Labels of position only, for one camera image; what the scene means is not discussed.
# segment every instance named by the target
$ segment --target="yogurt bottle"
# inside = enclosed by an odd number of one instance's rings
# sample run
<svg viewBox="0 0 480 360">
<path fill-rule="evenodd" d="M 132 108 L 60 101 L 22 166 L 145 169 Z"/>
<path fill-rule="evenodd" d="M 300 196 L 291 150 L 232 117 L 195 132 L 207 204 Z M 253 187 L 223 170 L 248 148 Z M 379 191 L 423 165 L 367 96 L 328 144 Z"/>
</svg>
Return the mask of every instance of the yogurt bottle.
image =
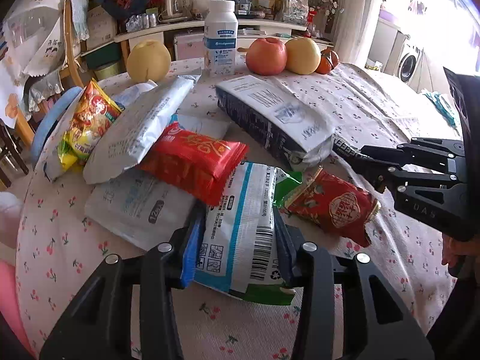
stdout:
<svg viewBox="0 0 480 360">
<path fill-rule="evenodd" d="M 211 0 L 205 18 L 205 70 L 212 77 L 235 73 L 235 54 L 239 22 L 235 2 Z"/>
</svg>

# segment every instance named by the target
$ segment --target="recycling symbol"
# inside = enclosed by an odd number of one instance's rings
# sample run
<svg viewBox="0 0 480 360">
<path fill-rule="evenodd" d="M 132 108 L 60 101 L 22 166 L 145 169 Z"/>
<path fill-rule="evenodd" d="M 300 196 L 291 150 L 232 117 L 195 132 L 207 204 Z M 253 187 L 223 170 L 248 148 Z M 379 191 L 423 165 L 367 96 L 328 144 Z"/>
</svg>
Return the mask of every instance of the recycling symbol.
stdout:
<svg viewBox="0 0 480 360">
<path fill-rule="evenodd" d="M 273 279 L 273 280 L 277 280 L 280 278 L 280 272 L 278 270 L 274 270 L 272 271 L 272 274 L 270 275 L 270 277 Z"/>
</svg>

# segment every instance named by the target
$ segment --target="red snack package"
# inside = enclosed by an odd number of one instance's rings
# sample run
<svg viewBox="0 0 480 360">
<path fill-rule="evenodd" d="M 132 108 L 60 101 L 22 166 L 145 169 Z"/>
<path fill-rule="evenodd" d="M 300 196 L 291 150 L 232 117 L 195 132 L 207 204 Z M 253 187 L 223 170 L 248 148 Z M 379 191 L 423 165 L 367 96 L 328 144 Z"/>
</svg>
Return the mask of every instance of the red snack package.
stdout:
<svg viewBox="0 0 480 360">
<path fill-rule="evenodd" d="M 174 122 L 165 128 L 138 167 L 217 206 L 230 173 L 247 150 L 244 143 L 196 134 Z"/>
<path fill-rule="evenodd" d="M 381 205 L 368 191 L 320 169 L 311 180 L 292 192 L 285 200 L 285 208 L 315 222 L 327 232 L 367 247 L 370 239 L 365 223 L 375 216 Z"/>
</svg>

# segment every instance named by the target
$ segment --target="green and white package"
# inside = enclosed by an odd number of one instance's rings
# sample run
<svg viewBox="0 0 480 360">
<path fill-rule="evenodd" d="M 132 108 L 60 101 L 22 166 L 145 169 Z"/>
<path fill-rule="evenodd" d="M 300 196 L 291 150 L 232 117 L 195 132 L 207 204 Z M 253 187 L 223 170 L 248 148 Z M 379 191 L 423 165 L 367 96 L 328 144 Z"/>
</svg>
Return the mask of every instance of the green and white package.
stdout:
<svg viewBox="0 0 480 360">
<path fill-rule="evenodd" d="M 277 169 L 238 165 L 221 203 L 207 208 L 195 281 L 249 302 L 289 305 L 278 270 L 272 203 Z"/>
<path fill-rule="evenodd" d="M 273 197 L 273 205 L 275 207 L 283 207 L 285 197 L 296 187 L 302 184 L 301 172 L 284 172 L 277 168 L 277 176 L 275 177 L 275 194 Z"/>
</svg>

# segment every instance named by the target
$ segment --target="red apple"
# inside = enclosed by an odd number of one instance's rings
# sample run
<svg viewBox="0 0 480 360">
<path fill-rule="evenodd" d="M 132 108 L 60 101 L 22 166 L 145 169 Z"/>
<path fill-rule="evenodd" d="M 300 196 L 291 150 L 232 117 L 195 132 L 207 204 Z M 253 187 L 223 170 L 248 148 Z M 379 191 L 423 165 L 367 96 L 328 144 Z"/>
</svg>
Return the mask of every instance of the red apple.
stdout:
<svg viewBox="0 0 480 360">
<path fill-rule="evenodd" d="M 287 49 L 280 39 L 258 38 L 248 49 L 245 63 L 253 73 L 273 76 L 285 69 Z"/>
</svg>

